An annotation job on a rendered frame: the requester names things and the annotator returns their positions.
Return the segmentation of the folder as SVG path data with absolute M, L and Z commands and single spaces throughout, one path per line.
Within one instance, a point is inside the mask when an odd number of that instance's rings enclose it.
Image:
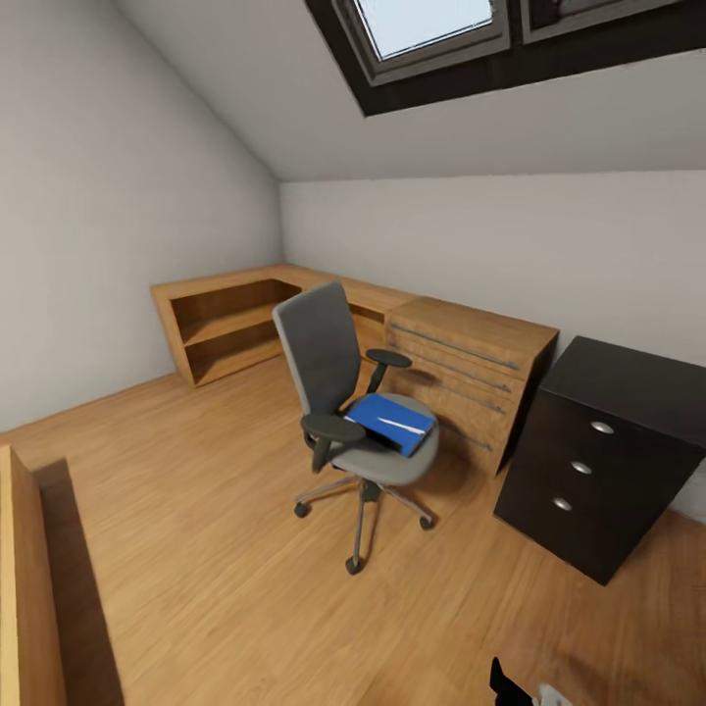
M 375 393 L 350 411 L 345 419 L 357 423 L 366 430 L 367 436 L 403 456 L 410 456 L 433 426 L 433 419 L 397 405 Z M 413 433 L 405 428 L 387 424 L 387 421 L 396 422 L 408 428 L 421 429 L 424 433 Z

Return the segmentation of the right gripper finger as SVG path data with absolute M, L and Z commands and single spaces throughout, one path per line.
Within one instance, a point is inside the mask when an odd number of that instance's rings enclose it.
M 503 676 L 503 669 L 499 666 L 498 658 L 493 658 L 489 687 L 498 693 L 502 690 L 502 684 L 506 679 L 507 677 Z

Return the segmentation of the swivel chair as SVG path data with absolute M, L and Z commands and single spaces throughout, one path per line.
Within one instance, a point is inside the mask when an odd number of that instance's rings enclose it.
M 365 395 L 340 410 L 341 404 L 354 394 L 361 368 L 361 352 L 349 303 L 339 281 L 318 282 L 304 288 L 302 293 L 283 301 L 273 309 L 272 317 L 300 404 L 303 439 L 312 451 L 312 473 L 317 474 L 328 463 L 334 469 L 351 474 L 347 479 L 326 484 L 298 494 L 294 498 L 294 512 L 303 516 L 308 512 L 302 500 L 328 490 L 359 482 L 359 516 L 355 531 L 353 555 L 345 561 L 349 575 L 359 571 L 361 528 L 365 503 L 377 502 L 380 491 L 390 494 L 422 516 L 424 530 L 433 528 L 433 519 L 426 510 L 390 486 L 410 486 L 418 482 L 435 459 L 439 440 L 438 419 L 427 405 L 395 393 L 379 392 L 387 366 L 409 368 L 413 360 L 391 352 L 372 348 L 366 356 L 378 362 Z M 373 393 L 397 405 L 433 419 L 433 426 L 410 456 L 403 456 L 378 440 L 367 436 L 366 430 L 346 415 Z

